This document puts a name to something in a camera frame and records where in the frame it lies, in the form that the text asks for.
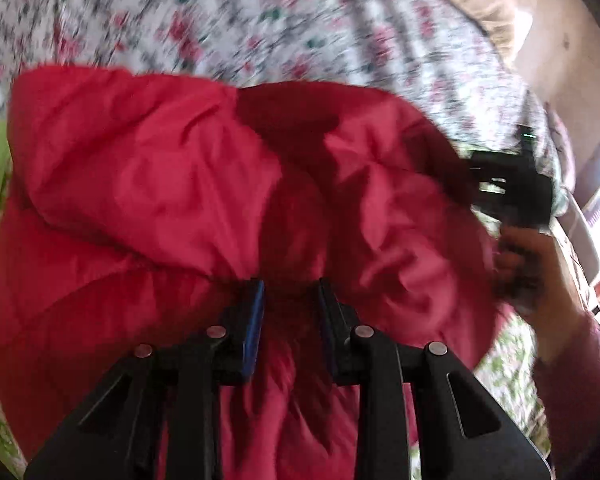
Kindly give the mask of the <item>right forearm pink sleeve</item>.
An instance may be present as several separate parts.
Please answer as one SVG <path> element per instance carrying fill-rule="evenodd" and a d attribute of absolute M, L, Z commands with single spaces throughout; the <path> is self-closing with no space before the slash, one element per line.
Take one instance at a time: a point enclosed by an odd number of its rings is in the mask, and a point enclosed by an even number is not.
<path fill-rule="evenodd" d="M 600 324 L 586 314 L 562 352 L 546 364 L 537 359 L 532 376 L 544 405 L 550 456 L 558 476 L 600 437 Z"/>

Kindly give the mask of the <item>person's right hand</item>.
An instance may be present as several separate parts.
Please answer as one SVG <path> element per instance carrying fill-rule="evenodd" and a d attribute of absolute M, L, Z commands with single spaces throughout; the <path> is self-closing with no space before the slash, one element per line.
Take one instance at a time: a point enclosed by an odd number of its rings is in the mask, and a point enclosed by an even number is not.
<path fill-rule="evenodd" d="M 521 308 L 535 336 L 536 356 L 545 364 L 555 361 L 586 315 L 556 238 L 534 229 L 502 226 L 495 283 Z"/>

